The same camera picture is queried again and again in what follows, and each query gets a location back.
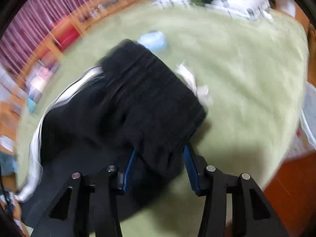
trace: black cable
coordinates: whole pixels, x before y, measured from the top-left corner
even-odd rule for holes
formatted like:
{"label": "black cable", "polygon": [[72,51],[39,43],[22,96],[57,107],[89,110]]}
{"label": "black cable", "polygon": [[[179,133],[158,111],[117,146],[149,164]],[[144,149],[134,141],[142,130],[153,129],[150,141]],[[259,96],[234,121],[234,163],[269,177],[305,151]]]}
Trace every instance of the black cable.
{"label": "black cable", "polygon": [[3,183],[2,183],[1,163],[0,163],[0,185],[1,185],[1,189],[2,189],[3,195],[4,195],[4,199],[5,199],[6,203],[7,203],[6,212],[9,211],[10,214],[12,214],[12,212],[10,211],[10,208],[9,208],[10,202],[9,202],[9,200],[7,198],[7,195],[5,194],[4,186],[3,186]]}

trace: curtain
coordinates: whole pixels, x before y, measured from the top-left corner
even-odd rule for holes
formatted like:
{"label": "curtain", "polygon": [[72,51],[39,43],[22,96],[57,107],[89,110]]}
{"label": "curtain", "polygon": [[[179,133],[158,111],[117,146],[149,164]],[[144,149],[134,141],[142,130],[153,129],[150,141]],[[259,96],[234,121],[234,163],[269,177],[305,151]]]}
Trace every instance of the curtain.
{"label": "curtain", "polygon": [[54,23],[89,0],[28,0],[0,40],[0,64],[18,75]]}

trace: teal object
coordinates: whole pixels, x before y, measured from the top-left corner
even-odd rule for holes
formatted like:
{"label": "teal object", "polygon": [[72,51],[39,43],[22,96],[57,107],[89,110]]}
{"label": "teal object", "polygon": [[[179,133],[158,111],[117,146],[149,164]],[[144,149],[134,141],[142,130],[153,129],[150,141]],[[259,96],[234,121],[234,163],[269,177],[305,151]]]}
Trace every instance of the teal object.
{"label": "teal object", "polygon": [[161,31],[153,31],[142,35],[138,42],[151,52],[159,51],[167,46],[167,40]]}
{"label": "teal object", "polygon": [[36,105],[37,104],[30,98],[27,99],[27,107],[30,113],[33,113],[35,111]]}

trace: bed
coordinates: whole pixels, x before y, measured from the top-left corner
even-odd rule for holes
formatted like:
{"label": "bed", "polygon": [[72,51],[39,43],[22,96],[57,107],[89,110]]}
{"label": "bed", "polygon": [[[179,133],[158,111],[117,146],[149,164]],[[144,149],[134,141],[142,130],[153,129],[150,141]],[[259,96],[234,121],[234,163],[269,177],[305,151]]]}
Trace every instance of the bed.
{"label": "bed", "polygon": [[[194,148],[225,173],[249,173],[264,189],[295,133],[308,64],[302,25],[278,11],[270,13],[273,23],[205,8],[162,9],[143,0],[85,30],[84,39],[60,57],[61,68],[46,87],[37,112],[24,110],[21,115],[18,185],[26,180],[29,141],[46,107],[119,41],[159,30],[169,48],[156,55],[172,70],[184,61],[198,85],[210,90],[208,116],[192,138]],[[203,206],[184,170],[150,206],[122,222],[122,232],[196,236]]]}

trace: white stripe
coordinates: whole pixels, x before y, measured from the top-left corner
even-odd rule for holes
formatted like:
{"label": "white stripe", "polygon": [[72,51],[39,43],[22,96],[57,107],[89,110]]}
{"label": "white stripe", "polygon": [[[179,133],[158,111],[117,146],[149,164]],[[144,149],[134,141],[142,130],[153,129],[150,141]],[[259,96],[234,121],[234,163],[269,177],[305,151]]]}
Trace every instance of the white stripe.
{"label": "white stripe", "polygon": [[44,117],[46,114],[59,104],[68,103],[87,82],[94,79],[96,76],[103,72],[101,67],[94,67],[86,71],[81,79],[78,79],[73,84],[69,85],[62,94],[56,98],[56,100],[46,109],[44,112],[41,121],[39,122],[36,131],[33,134],[33,138],[30,143],[30,156],[29,156],[29,165],[28,165],[28,178],[27,183],[22,187],[21,192],[15,197],[19,202],[25,202],[32,196],[37,185],[40,182],[43,168],[40,164],[40,146],[41,146],[41,129]]}

